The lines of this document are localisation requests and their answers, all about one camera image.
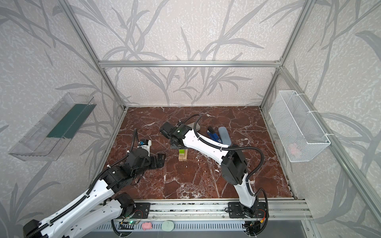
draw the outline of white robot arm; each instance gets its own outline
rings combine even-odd
[[[204,139],[205,141],[207,141],[211,144],[216,145],[217,147],[220,147],[220,148],[228,148],[229,147],[228,145],[220,144],[220,143],[215,142],[209,138],[206,138],[205,136],[202,136],[202,135],[199,135],[199,136],[200,136],[200,138]],[[192,148],[192,149],[195,149],[197,151],[200,151],[204,155],[207,155],[210,158],[212,158],[213,160],[215,160],[219,165],[221,165],[221,163],[223,162],[222,158],[226,157],[226,155],[228,153],[228,151],[226,151],[226,150],[216,149],[216,148],[210,147],[207,144],[203,143],[199,138],[196,137],[193,130],[188,131],[185,134],[185,139],[183,139],[182,142],[184,143],[185,147]],[[245,181],[247,175],[248,175],[248,173],[243,174],[242,181]],[[241,184],[237,183],[237,184],[233,184],[233,185],[234,185],[235,190],[238,193],[239,202],[246,207],[249,207],[249,208],[252,207],[252,205],[255,202],[256,197],[249,194],[249,191],[247,190],[245,183],[242,182]]]
[[[160,128],[160,132],[170,140],[172,146],[180,149],[192,148],[215,160],[221,166],[223,178],[232,184],[238,193],[242,215],[254,218],[258,213],[259,201],[249,185],[248,178],[262,165],[263,153],[255,147],[228,146],[215,142],[199,135],[195,131],[196,123],[194,125],[192,129],[181,122],[176,127],[166,122]],[[163,167],[165,154],[158,154],[156,157],[149,156],[151,141],[141,140],[138,143],[137,149],[130,151],[126,157],[98,175],[89,189],[71,203],[40,222],[32,220],[27,223],[23,229],[24,237],[81,238],[102,223],[118,218],[122,212],[125,216],[132,215],[136,211],[136,205],[126,193],[116,196],[98,210],[89,212],[126,185],[130,185],[137,175],[142,176],[147,169]],[[242,149],[255,149],[261,154],[259,165],[249,173]],[[123,165],[114,166],[125,159]]]

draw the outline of metal grating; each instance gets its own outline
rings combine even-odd
[[[330,145],[312,113],[296,91],[277,93],[269,114],[291,162],[310,161]]]
[[[125,226],[128,231],[142,232],[142,224],[140,222],[136,225]],[[162,231],[162,221],[152,221],[152,229],[146,230],[151,232]],[[173,231],[243,231],[242,221],[174,221]],[[109,232],[112,231],[111,222],[104,223],[97,227],[93,232]]]

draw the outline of light green disc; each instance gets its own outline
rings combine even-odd
[[[162,230],[165,232],[170,232],[174,228],[174,223],[171,220],[166,220],[162,223]]]

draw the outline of leaf pattern wallpaper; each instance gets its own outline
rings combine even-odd
[[[286,68],[381,195],[381,1],[316,2]],[[329,149],[306,163],[290,163],[264,112],[298,198],[306,199],[322,237],[381,237],[375,221]]]
[[[0,2],[0,237],[59,210],[103,167],[122,107],[106,87],[58,3]],[[97,104],[57,161],[21,161],[8,151],[67,92]]]
[[[304,0],[71,0],[98,58],[279,60]],[[126,105],[259,105],[273,68],[106,69]]]

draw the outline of green strip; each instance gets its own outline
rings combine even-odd
[[[75,104],[47,137],[72,139],[95,106],[96,104]]]

